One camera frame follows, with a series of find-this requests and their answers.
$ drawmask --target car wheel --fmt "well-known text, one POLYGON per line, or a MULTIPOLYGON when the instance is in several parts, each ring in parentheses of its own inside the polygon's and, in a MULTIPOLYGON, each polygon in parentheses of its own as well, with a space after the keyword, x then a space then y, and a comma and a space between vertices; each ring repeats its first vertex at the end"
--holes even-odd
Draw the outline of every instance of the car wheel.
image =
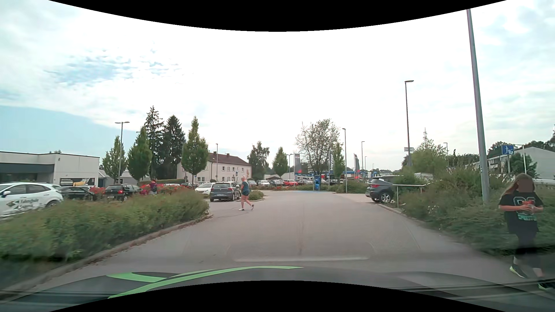
POLYGON ((46 204, 46 207, 56 206, 59 203, 60 203, 59 201, 53 200, 53 201, 49 202, 48 204, 46 204))
POLYGON ((388 192, 382 192, 380 194, 380 203, 388 204, 391 201, 391 194, 388 192))

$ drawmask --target window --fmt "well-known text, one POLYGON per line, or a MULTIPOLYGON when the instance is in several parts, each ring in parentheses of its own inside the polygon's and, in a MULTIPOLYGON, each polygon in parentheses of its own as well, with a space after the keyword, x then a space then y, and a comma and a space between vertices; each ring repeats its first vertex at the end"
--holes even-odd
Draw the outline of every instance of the window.
POLYGON ((8 190, 12 192, 10 195, 21 195, 27 192, 25 185, 18 185, 8 190))
POLYGON ((27 194, 32 194, 32 193, 41 193, 41 192, 46 192, 49 191, 50 189, 45 188, 42 185, 28 185, 27 186, 27 194))

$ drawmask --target gray car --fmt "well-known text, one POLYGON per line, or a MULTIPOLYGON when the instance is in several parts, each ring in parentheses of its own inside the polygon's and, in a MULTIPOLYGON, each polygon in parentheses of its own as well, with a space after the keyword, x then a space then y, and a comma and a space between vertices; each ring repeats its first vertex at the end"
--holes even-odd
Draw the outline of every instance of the gray car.
POLYGON ((393 198, 393 180, 398 175, 383 175, 381 177, 373 177, 370 185, 366 189, 366 197, 371 198, 375 203, 387 204, 393 198))
POLYGON ((241 189, 234 181, 217 182, 212 185, 210 190, 210 201, 218 200, 235 200, 241 197, 241 189))

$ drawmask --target pedestrian sign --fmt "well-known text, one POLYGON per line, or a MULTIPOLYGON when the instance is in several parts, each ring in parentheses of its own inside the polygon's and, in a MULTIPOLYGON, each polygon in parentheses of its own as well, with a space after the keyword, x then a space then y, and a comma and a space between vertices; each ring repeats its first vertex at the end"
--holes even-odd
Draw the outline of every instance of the pedestrian sign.
POLYGON ((514 145, 502 145, 501 152, 503 155, 513 155, 514 154, 514 145))

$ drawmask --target sneaker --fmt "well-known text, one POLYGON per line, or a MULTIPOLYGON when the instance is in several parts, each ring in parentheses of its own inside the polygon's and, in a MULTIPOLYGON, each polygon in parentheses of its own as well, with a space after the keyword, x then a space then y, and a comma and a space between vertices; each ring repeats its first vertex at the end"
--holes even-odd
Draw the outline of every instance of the sneaker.
POLYGON ((539 281, 538 288, 540 288, 541 290, 553 290, 555 289, 555 285, 553 285, 553 283, 550 283, 548 281, 539 281))
POLYGON ((526 275, 526 273, 524 273, 524 271, 517 265, 511 265, 511 267, 509 268, 509 270, 511 270, 511 272, 515 273, 516 275, 518 275, 519 277, 522 277, 524 279, 528 278, 528 275, 526 275))

